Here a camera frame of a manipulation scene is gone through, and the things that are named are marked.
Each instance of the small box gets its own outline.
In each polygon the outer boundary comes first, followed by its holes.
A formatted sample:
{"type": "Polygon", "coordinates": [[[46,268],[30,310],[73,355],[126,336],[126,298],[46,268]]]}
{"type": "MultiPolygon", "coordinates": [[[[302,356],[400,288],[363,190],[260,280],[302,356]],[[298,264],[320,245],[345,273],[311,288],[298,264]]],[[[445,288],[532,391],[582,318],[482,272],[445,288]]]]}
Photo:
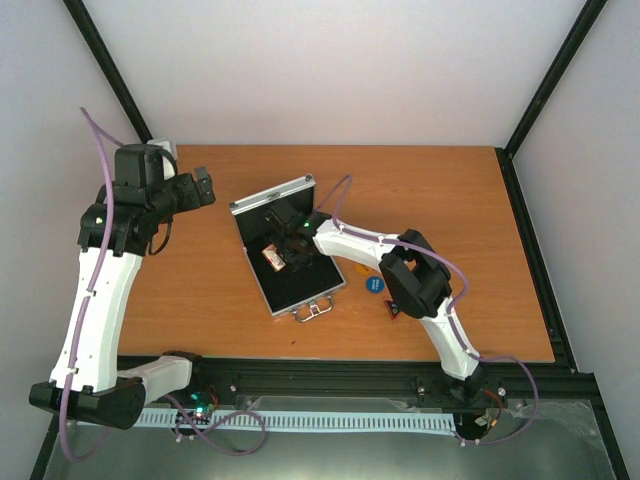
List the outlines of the small box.
{"type": "Polygon", "coordinates": [[[311,265],[293,271],[269,241],[272,229],[264,217],[273,202],[287,197],[297,210],[311,214],[315,186],[313,176],[306,175],[229,204],[249,266],[274,317],[292,313],[299,322],[311,320],[330,311],[333,295],[346,285],[333,258],[318,255],[311,265]]]}

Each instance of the orange tabletop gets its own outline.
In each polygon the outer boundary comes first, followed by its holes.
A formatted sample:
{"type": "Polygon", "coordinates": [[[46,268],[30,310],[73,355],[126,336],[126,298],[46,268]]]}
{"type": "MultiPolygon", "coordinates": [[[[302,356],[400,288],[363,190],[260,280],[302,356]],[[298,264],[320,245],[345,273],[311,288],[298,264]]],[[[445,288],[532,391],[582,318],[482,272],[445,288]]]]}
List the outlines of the orange tabletop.
{"type": "MultiPolygon", "coordinates": [[[[476,349],[553,361],[493,148],[182,146],[178,154],[181,172],[207,167],[217,202],[176,216],[167,248],[145,257],[121,354],[179,349],[218,357],[438,360],[420,323],[404,314],[393,320],[387,292],[369,293],[367,277],[344,259],[337,263],[348,285],[333,311],[305,324],[269,314],[229,202],[308,173],[319,199],[352,173],[340,218],[379,232],[418,230],[456,263],[471,282],[457,311],[476,349]]],[[[459,291],[455,275],[452,285],[459,291]]]]}

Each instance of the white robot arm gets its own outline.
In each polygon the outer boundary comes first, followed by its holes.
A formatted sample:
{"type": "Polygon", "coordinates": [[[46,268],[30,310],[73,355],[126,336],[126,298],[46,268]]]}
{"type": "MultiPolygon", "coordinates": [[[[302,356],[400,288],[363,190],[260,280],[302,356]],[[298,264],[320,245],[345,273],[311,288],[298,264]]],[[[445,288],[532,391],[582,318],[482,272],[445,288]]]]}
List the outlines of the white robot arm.
{"type": "Polygon", "coordinates": [[[370,232],[338,222],[326,213],[305,215],[284,198],[273,204],[265,218],[277,232],[274,244],[286,263],[304,264],[312,261],[314,254],[323,254],[381,272],[398,307],[417,318],[427,331],[444,372],[460,381],[474,374],[479,354],[464,333],[455,309],[450,308],[449,271],[433,256],[399,246],[432,253],[420,233],[408,230],[399,236],[370,232]],[[410,261],[415,262],[412,268],[408,266],[410,261]]]}
{"type": "Polygon", "coordinates": [[[129,428],[144,405],[190,384],[194,361],[200,357],[168,352],[158,360],[117,370],[118,340],[127,299],[143,257],[159,253],[168,241],[173,216],[215,202],[211,177],[204,168],[177,174],[173,156],[158,145],[126,145],[115,155],[114,213],[111,232],[105,232],[105,189],[81,220],[78,243],[80,274],[67,336],[48,382],[31,387],[29,402],[58,413],[65,382],[73,373],[67,416],[100,425],[129,428]],[[158,226],[167,224],[167,237],[151,250],[158,226]],[[105,235],[109,246],[97,283],[90,277],[105,235]],[[77,323],[86,318],[82,328],[77,323]],[[76,332],[79,338],[74,339],[76,332]],[[73,372],[70,357],[75,356],[73,372]]]}
{"type": "MultiPolygon", "coordinates": [[[[344,225],[340,229],[331,220],[325,220],[317,229],[313,236],[313,242],[318,251],[324,255],[343,257],[348,260],[366,265],[380,272],[382,257],[391,253],[397,248],[392,243],[384,243],[385,240],[398,239],[398,235],[384,235],[382,233],[370,232],[361,228],[344,225]],[[360,237],[348,232],[360,233],[360,237]],[[367,240],[366,237],[379,239],[378,242],[367,240]]],[[[469,353],[479,356],[478,352],[471,346],[471,342],[464,333],[460,320],[455,309],[447,314],[447,307],[451,303],[451,296],[447,296],[438,306],[434,317],[422,316],[418,320],[429,334],[433,345],[438,351],[440,362],[444,372],[458,380],[465,380],[470,377],[478,366],[478,361],[472,358],[469,353]],[[469,352],[463,349],[455,336],[449,315],[454,322],[454,327],[462,336],[464,343],[468,346],[469,352]]]]}

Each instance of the purple cable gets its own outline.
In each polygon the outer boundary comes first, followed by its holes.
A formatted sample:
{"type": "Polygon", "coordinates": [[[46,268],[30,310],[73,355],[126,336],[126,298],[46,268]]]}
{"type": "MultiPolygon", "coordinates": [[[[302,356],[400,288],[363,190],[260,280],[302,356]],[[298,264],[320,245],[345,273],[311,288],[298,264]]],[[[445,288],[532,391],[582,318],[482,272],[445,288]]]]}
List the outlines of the purple cable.
{"type": "MultiPolygon", "coordinates": [[[[89,280],[89,284],[87,285],[87,296],[82,299],[82,303],[80,304],[80,309],[78,311],[78,319],[76,320],[76,326],[73,330],[73,337],[71,340],[71,347],[69,349],[69,363],[68,367],[70,370],[73,370],[76,366],[76,360],[78,355],[78,346],[80,344],[80,335],[82,333],[82,326],[84,324],[84,318],[87,314],[87,308],[89,306],[89,301],[93,295],[93,289],[95,288],[96,282],[98,281],[98,276],[100,275],[100,270],[102,270],[102,265],[104,264],[104,259],[107,255],[107,248],[109,246],[109,238],[111,235],[111,229],[113,227],[113,185],[111,183],[111,172],[109,171],[109,160],[107,158],[107,151],[104,148],[102,140],[100,139],[100,135],[102,134],[107,139],[111,140],[116,145],[122,146],[122,142],[119,142],[107,132],[105,132],[102,128],[100,128],[93,119],[89,116],[87,111],[84,108],[80,108],[82,115],[86,118],[89,123],[89,127],[91,128],[91,133],[93,135],[94,140],[96,141],[96,145],[98,147],[98,153],[100,154],[100,165],[102,166],[102,174],[104,176],[104,184],[106,187],[107,193],[107,218],[105,220],[104,231],[105,234],[102,237],[102,243],[100,244],[100,253],[98,254],[98,260],[96,261],[96,266],[93,269],[93,274],[91,275],[91,279],[89,280]]],[[[104,442],[104,440],[109,435],[109,429],[104,428],[100,438],[96,442],[96,444],[89,449],[83,455],[76,455],[73,453],[71,446],[69,445],[69,437],[67,432],[67,413],[69,409],[69,396],[71,394],[71,385],[73,383],[73,373],[69,373],[65,378],[64,387],[62,389],[62,398],[60,400],[60,412],[58,415],[58,431],[60,434],[60,446],[62,447],[62,451],[67,457],[67,460],[73,463],[78,463],[83,460],[86,460],[90,457],[95,451],[100,447],[100,445],[104,442]]]]}
{"type": "Polygon", "coordinates": [[[113,135],[111,135],[109,132],[105,131],[102,129],[102,127],[100,125],[98,125],[93,118],[91,118],[89,116],[89,114],[87,113],[87,110],[84,107],[80,107],[80,111],[82,112],[82,115],[84,115],[84,118],[87,119],[87,122],[89,122],[89,125],[91,126],[92,130],[97,130],[98,133],[100,133],[100,135],[102,135],[104,138],[106,138],[107,140],[109,140],[111,143],[117,145],[118,147],[123,147],[124,143],[122,143],[120,140],[118,140],[117,138],[115,138],[113,135]]]}
{"type": "MultiPolygon", "coordinates": [[[[327,196],[320,203],[318,203],[318,205],[316,206],[316,210],[318,210],[322,205],[324,205],[331,198],[331,196],[333,196],[333,194],[340,187],[340,185],[342,185],[344,182],[347,182],[347,185],[344,187],[344,190],[340,194],[340,197],[338,198],[338,201],[336,202],[336,206],[335,206],[335,208],[333,210],[333,214],[332,214],[332,221],[333,221],[333,224],[335,225],[335,227],[337,229],[339,229],[343,233],[346,233],[347,235],[351,235],[353,237],[361,238],[363,240],[369,240],[369,241],[376,242],[376,243],[381,242],[381,243],[387,244],[387,245],[396,245],[396,246],[403,247],[403,248],[406,248],[406,249],[414,250],[414,251],[419,252],[419,253],[423,253],[423,254],[433,258],[434,260],[446,265],[448,268],[450,268],[451,270],[456,272],[456,274],[458,274],[458,276],[462,279],[462,290],[460,290],[460,293],[458,293],[453,298],[453,300],[451,300],[449,305],[447,306],[447,319],[449,320],[449,325],[451,326],[451,330],[453,331],[453,334],[456,337],[456,340],[458,341],[458,343],[460,344],[460,346],[462,347],[462,349],[465,352],[469,352],[469,346],[465,343],[464,339],[462,338],[462,335],[458,331],[458,328],[456,327],[455,320],[454,320],[453,315],[452,315],[453,308],[469,292],[469,280],[464,275],[464,273],[462,273],[462,270],[460,270],[460,268],[457,265],[455,265],[454,263],[450,262],[446,258],[444,258],[441,255],[438,255],[437,253],[432,252],[431,250],[428,250],[426,248],[420,247],[418,245],[413,245],[411,243],[403,242],[403,241],[400,241],[400,240],[396,240],[395,238],[382,238],[382,240],[380,240],[377,236],[367,235],[366,233],[362,233],[362,232],[359,232],[359,231],[356,231],[356,230],[352,230],[347,225],[344,225],[344,224],[340,223],[340,220],[338,219],[338,213],[340,212],[340,209],[342,208],[342,203],[344,202],[344,199],[347,196],[347,193],[349,192],[349,189],[351,188],[351,184],[353,182],[353,176],[352,175],[345,175],[344,177],[342,177],[342,179],[340,179],[340,181],[331,189],[331,191],[329,191],[327,196]]],[[[538,409],[540,407],[540,397],[538,395],[538,386],[536,384],[535,379],[533,378],[533,375],[531,374],[531,371],[527,368],[527,366],[521,360],[519,360],[518,358],[516,358],[516,357],[514,357],[512,355],[499,355],[499,356],[496,356],[496,357],[488,357],[488,358],[485,358],[485,357],[480,356],[480,355],[475,355],[475,354],[473,354],[471,352],[467,353],[467,355],[469,355],[474,360],[477,360],[478,362],[482,362],[482,363],[496,363],[496,362],[500,362],[502,360],[510,360],[510,361],[515,362],[518,365],[520,365],[520,368],[522,368],[522,370],[524,371],[525,375],[529,379],[529,382],[531,383],[531,388],[533,390],[533,397],[534,397],[534,402],[535,402],[534,403],[534,407],[533,407],[533,413],[531,414],[531,417],[527,420],[527,422],[522,426],[522,428],[520,428],[519,430],[511,433],[510,435],[507,435],[506,437],[500,438],[498,440],[491,440],[491,441],[487,441],[487,442],[478,442],[478,445],[497,445],[499,443],[506,442],[507,440],[511,440],[512,438],[517,437],[522,432],[526,431],[533,424],[533,421],[535,420],[535,418],[536,418],[536,416],[538,414],[538,409]]],[[[460,437],[457,433],[455,434],[455,436],[464,443],[464,439],[462,437],[460,437]]]]}
{"type": "Polygon", "coordinates": [[[193,428],[193,431],[196,433],[196,435],[198,437],[200,437],[202,440],[204,440],[205,442],[207,442],[211,447],[213,447],[214,449],[216,449],[220,453],[224,453],[225,455],[230,455],[232,457],[243,457],[245,455],[251,455],[252,453],[256,452],[260,447],[262,447],[262,445],[264,445],[264,442],[265,442],[265,440],[267,438],[267,425],[266,425],[264,419],[260,415],[255,413],[255,412],[249,412],[249,411],[246,411],[246,410],[238,410],[237,412],[233,412],[233,413],[230,413],[229,415],[225,415],[220,420],[218,420],[216,423],[214,423],[213,425],[208,427],[206,430],[202,430],[201,431],[198,428],[198,426],[195,423],[193,423],[193,420],[191,419],[191,417],[189,416],[187,411],[182,407],[182,405],[180,405],[180,402],[178,402],[178,400],[176,400],[176,398],[173,395],[167,394],[164,397],[166,399],[168,399],[171,403],[173,403],[174,407],[176,407],[178,409],[178,411],[182,414],[182,422],[179,423],[178,425],[176,425],[176,428],[174,430],[176,435],[182,436],[182,434],[180,433],[179,428],[180,428],[180,425],[183,424],[183,422],[186,422],[191,426],[191,428],[193,428]],[[241,450],[241,451],[231,450],[231,449],[228,449],[228,448],[221,447],[220,445],[218,445],[215,442],[212,442],[211,440],[209,440],[206,437],[206,435],[208,433],[211,433],[212,431],[214,431],[216,428],[218,428],[223,423],[226,423],[229,420],[231,420],[232,418],[235,418],[235,417],[238,417],[238,416],[241,416],[241,415],[247,415],[248,417],[252,417],[252,418],[256,419],[256,421],[260,425],[260,431],[261,431],[262,435],[260,437],[260,440],[258,440],[258,443],[256,443],[253,447],[249,448],[248,450],[241,450]]]}

